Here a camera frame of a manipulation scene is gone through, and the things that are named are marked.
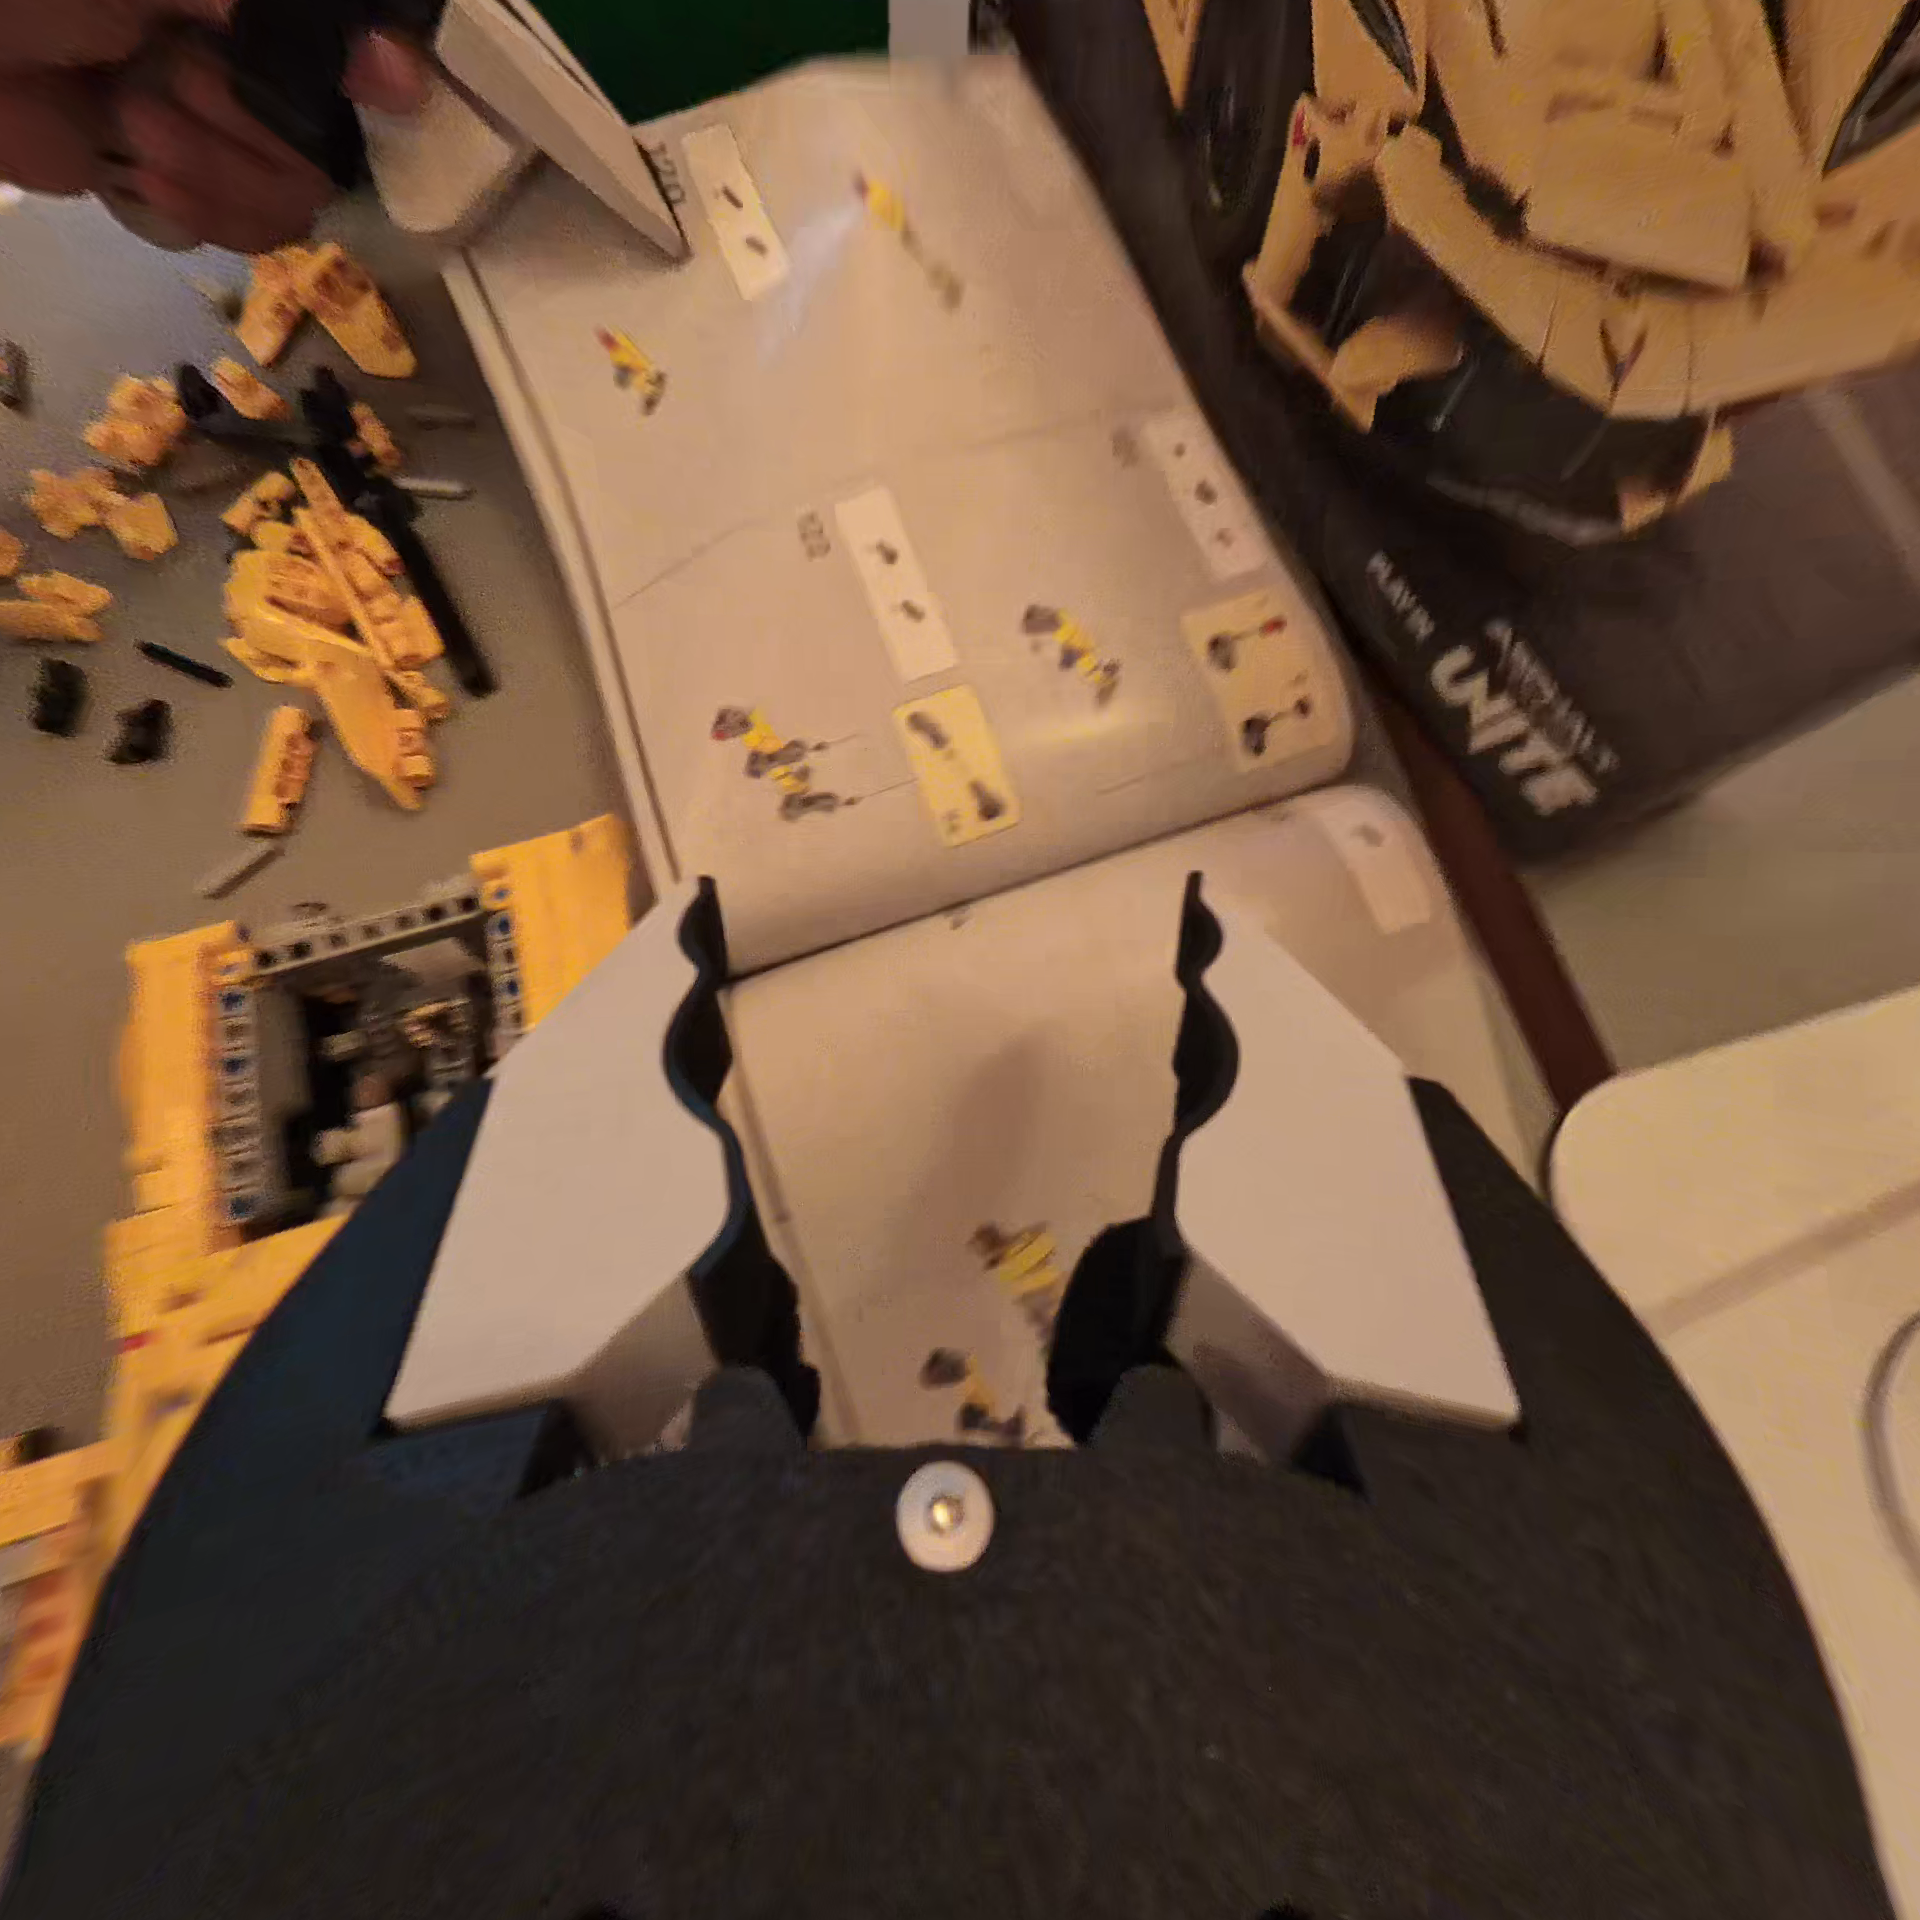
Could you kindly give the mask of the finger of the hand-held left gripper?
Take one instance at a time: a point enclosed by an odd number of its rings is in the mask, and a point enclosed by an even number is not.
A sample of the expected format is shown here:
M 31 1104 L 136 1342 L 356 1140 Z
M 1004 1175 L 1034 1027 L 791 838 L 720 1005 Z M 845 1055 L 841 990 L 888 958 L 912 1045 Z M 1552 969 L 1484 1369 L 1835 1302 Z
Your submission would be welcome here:
M 444 76 L 586 188 L 659 256 L 687 235 L 636 130 L 532 2 L 444 2 L 433 30 Z

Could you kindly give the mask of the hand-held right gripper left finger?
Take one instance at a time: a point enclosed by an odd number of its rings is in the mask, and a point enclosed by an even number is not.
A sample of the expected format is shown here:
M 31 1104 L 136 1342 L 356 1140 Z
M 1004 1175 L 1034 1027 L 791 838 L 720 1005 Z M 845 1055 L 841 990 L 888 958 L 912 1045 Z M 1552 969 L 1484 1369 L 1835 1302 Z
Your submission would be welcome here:
M 807 1445 L 822 1378 L 724 1089 L 715 879 L 670 894 L 516 1042 L 445 1217 L 383 1417 L 414 1431 L 560 1405 L 651 1451 L 710 1379 L 751 1376 Z

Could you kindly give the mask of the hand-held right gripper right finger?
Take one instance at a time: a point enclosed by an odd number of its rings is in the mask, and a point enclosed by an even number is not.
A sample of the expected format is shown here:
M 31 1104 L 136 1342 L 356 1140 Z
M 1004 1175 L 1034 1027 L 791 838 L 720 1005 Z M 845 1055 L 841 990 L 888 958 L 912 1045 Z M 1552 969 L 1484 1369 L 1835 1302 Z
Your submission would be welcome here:
M 1046 1404 L 1088 1443 L 1136 1369 L 1227 1451 L 1374 1409 L 1511 1433 L 1520 1390 L 1400 1057 L 1239 901 L 1185 873 L 1170 1119 L 1144 1212 L 1077 1255 Z

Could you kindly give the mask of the yellow brick car model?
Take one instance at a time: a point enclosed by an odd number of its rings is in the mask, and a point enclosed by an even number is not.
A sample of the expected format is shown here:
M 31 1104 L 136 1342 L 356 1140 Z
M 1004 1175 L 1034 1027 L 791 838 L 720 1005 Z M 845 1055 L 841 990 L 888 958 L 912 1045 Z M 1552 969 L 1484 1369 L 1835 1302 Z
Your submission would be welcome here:
M 613 814 L 469 853 L 395 905 L 202 923 L 123 951 L 129 1214 L 84 1445 L 3 1439 L 8 1759 L 52 1738 L 106 1577 L 251 1334 L 426 1127 L 631 923 Z

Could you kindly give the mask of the yellow brick pieces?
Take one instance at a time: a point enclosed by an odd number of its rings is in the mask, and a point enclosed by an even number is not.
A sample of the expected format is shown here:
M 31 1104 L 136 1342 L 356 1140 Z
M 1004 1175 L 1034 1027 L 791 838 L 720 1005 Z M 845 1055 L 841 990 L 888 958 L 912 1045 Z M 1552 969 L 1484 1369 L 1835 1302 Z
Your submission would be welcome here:
M 431 730 L 449 712 L 433 665 L 474 699 L 494 688 L 416 531 L 421 479 L 377 409 L 331 365 L 311 371 L 298 399 L 267 378 L 314 325 L 354 371 L 412 380 L 420 359 L 391 304 L 335 240 L 253 254 L 236 295 L 236 352 L 117 375 L 81 423 L 88 459 L 31 467 L 18 494 L 45 540 L 97 534 L 129 563 L 160 563 L 179 547 L 173 496 L 253 466 L 217 515 L 227 540 L 217 641 L 251 677 L 298 698 L 261 724 L 236 826 L 245 848 L 204 881 L 208 899 L 279 851 L 324 741 L 416 812 L 437 781 Z

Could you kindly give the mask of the grey desk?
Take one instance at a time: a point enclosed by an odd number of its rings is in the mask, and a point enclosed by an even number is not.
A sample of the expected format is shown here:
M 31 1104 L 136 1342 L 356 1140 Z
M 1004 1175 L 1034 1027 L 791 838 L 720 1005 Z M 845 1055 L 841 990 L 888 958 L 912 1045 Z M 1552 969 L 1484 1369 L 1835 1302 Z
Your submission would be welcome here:
M 502 689 L 426 812 L 320 773 L 276 894 L 409 894 L 621 753 L 560 551 L 439 273 L 395 288 L 481 416 L 429 520 Z M 227 535 L 122 595 L 95 677 L 178 702 L 85 772 L 3 722 L 3 1284 L 78 1212 L 113 913 L 156 933 L 230 832 L 266 702 L 206 658 Z M 492 1071 L 345 1214 L 211 1390 L 107 1572 L 6 1916 L 1896 1916 L 1794 1579 L 1634 1311 L 1452 1092 L 1413 1096 L 1514 1431 L 1372 1407 L 1229 1451 L 1141 1366 L 1086 1443 L 807 1445 L 720 1374 L 650 1451 L 558 1404 L 383 1407 Z

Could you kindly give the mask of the person's left hand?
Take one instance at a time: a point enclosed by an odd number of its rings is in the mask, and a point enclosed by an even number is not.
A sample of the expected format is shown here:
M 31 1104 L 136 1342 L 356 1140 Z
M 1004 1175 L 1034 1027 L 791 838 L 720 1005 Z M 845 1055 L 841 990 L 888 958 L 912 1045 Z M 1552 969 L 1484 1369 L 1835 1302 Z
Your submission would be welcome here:
M 320 56 L 327 133 L 426 93 L 426 45 L 389 4 L 6 2 L 3 183 L 95 199 L 156 243 L 308 240 L 357 166 L 259 117 L 240 71 L 261 45 Z

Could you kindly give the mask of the green plastic bin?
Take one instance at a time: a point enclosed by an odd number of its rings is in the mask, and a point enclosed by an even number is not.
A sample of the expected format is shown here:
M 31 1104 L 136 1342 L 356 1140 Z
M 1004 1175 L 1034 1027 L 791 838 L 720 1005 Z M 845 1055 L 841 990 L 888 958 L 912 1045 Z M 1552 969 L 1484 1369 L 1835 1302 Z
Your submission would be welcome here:
M 537 10 L 630 123 L 813 58 L 884 54 L 886 2 L 540 2 Z

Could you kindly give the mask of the wooden document stand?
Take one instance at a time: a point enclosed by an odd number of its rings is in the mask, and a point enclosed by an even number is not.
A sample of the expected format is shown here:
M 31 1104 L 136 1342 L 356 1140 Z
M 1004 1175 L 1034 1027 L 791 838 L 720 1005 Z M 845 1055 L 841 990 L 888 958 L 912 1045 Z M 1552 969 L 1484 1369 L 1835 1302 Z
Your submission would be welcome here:
M 1918 1914 L 1918 990 L 1625 1071 L 1548 1193 L 1771 1531 Z

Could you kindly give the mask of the open instruction booklet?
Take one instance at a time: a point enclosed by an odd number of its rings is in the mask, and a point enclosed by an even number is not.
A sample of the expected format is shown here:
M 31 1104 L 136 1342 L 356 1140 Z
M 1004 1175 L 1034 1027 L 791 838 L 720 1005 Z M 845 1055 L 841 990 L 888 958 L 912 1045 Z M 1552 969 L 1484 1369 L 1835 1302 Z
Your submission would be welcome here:
M 1506 1149 L 1476 948 L 1293 554 L 1016 59 L 815 61 L 554 166 L 445 270 L 836 1442 L 1063 1442 L 1074 1263 L 1171 1118 L 1188 871 Z

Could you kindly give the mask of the toy car set box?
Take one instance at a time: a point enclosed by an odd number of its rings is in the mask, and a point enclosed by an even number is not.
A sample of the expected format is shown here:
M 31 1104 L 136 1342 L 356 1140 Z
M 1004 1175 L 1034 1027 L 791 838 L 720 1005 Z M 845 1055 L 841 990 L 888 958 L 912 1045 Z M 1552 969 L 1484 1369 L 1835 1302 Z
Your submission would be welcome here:
M 1916 4 L 1007 4 L 1221 444 L 1556 857 L 1916 662 Z

